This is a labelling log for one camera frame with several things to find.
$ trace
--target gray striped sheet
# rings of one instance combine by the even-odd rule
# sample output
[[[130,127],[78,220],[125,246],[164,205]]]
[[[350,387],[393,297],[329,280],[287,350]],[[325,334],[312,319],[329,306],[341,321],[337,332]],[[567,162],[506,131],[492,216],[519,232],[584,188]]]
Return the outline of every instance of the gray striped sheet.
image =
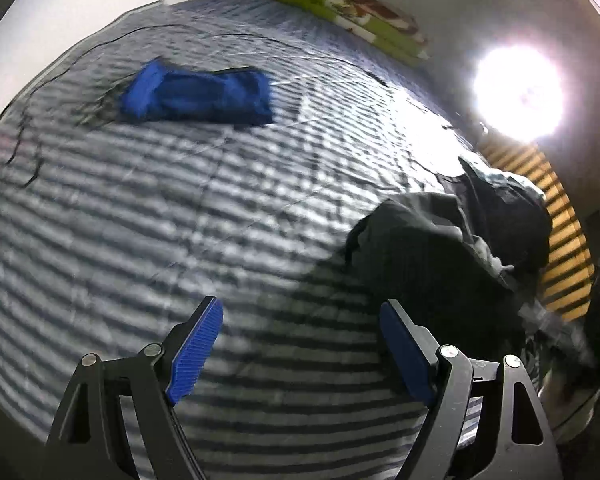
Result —
[[[94,118],[156,56],[266,70],[276,123]],[[213,294],[222,332],[176,409],[209,478],[394,476],[426,410],[390,388],[340,250],[385,197],[461,171],[444,124],[276,30],[158,6],[84,40],[0,122],[0,407],[45,439],[81,355],[133,354]],[[150,477],[133,422],[130,441]]]

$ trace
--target bright light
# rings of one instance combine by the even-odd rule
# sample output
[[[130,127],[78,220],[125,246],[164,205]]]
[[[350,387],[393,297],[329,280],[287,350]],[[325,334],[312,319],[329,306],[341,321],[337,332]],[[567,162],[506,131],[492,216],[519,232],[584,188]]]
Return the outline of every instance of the bright light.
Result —
[[[478,110],[501,133],[529,142],[554,132],[562,117],[555,68],[526,46],[493,50],[475,79]]]

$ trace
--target blue towel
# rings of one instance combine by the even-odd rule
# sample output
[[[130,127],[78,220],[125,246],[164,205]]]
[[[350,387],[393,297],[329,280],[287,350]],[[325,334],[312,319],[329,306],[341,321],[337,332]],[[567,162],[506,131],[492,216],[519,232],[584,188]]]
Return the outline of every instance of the blue towel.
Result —
[[[262,126],[273,122],[269,79],[253,67],[194,72],[160,59],[138,72],[120,99],[136,121],[194,119]]]

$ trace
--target metal screw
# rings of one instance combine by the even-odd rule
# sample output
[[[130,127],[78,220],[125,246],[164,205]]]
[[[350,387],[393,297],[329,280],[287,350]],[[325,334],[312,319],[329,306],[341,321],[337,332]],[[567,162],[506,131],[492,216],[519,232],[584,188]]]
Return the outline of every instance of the metal screw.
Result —
[[[440,355],[444,357],[456,357],[458,349],[453,345],[443,345],[440,347]]]
[[[96,354],[87,354],[82,358],[82,361],[80,361],[82,363],[82,366],[91,366],[96,364],[96,361],[98,360],[98,357],[96,356]]]
[[[518,368],[522,364],[522,361],[515,355],[505,356],[504,362],[506,362],[506,364],[509,365],[511,368]]]
[[[147,357],[155,357],[162,352],[162,347],[158,343],[151,343],[144,347],[144,355]]]

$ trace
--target orange striped object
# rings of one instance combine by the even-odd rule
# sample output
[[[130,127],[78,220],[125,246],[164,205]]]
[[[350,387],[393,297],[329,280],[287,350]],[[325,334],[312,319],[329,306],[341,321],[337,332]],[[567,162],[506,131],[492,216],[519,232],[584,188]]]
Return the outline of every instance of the orange striped object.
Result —
[[[554,228],[549,236],[549,263],[542,275],[541,299],[566,320],[589,309],[593,263],[580,222],[560,180],[538,146],[489,134],[478,150],[502,171],[526,176],[546,195],[546,209]]]

